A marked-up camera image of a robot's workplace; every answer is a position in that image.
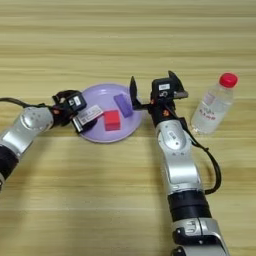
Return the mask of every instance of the red bottle cap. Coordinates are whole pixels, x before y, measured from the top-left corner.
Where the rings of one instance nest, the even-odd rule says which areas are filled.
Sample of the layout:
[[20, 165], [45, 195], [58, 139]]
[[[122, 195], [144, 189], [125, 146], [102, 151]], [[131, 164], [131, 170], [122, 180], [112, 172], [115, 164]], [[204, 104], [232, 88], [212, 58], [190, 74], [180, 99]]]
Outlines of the red bottle cap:
[[226, 88], [233, 88], [237, 81], [237, 76], [232, 73], [225, 73], [220, 77], [220, 84]]

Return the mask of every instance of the clear plastic bottle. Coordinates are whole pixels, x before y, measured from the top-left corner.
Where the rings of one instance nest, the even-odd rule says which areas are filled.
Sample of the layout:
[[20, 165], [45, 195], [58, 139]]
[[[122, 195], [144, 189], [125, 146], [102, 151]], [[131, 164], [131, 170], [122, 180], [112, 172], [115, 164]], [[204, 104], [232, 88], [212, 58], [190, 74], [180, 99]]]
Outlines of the clear plastic bottle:
[[204, 95], [191, 120], [192, 128], [199, 134], [213, 133], [233, 104], [233, 88], [238, 78], [225, 73], [219, 83], [211, 87]]

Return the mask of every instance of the purple plate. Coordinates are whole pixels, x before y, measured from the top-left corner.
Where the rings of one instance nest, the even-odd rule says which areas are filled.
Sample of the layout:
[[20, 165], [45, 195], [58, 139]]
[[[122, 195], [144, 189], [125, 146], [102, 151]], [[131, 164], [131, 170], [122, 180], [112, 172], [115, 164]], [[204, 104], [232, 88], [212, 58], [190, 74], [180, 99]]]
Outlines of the purple plate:
[[132, 116], [124, 118], [114, 101], [114, 96], [121, 93], [131, 104], [129, 88], [123, 85], [99, 84], [83, 91], [83, 96], [88, 104], [88, 108], [93, 105], [98, 105], [103, 111], [118, 110], [121, 121], [120, 130], [105, 131], [104, 117], [102, 116], [98, 118], [97, 124], [90, 131], [81, 133], [83, 138], [93, 142], [111, 143], [125, 139], [139, 127], [142, 120], [142, 113], [134, 111]]

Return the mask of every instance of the wooden table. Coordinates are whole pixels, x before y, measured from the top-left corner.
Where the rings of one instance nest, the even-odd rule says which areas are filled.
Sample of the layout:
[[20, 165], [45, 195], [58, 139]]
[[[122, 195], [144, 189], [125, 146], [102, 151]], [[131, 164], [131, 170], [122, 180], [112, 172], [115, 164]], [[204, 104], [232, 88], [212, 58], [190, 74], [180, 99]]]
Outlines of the wooden table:
[[[208, 197], [233, 256], [255, 246], [256, 2], [253, 0], [0, 1], [0, 97], [51, 103], [63, 89], [137, 78], [147, 101], [154, 78], [175, 71], [190, 119], [219, 75], [239, 75], [235, 105], [200, 137], [219, 160], [222, 189]], [[0, 130], [21, 110], [1, 104]], [[209, 161], [195, 152], [206, 187]], [[92, 144], [72, 126], [36, 139], [0, 196], [1, 256], [165, 256], [173, 247], [154, 128]]]

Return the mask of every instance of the red block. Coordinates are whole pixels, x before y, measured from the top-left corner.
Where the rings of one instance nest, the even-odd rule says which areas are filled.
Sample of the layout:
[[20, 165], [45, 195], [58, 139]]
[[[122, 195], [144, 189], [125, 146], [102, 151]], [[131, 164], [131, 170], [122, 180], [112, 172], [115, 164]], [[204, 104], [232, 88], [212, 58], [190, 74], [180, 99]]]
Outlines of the red block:
[[104, 124], [106, 131], [120, 130], [121, 122], [118, 110], [104, 112]]

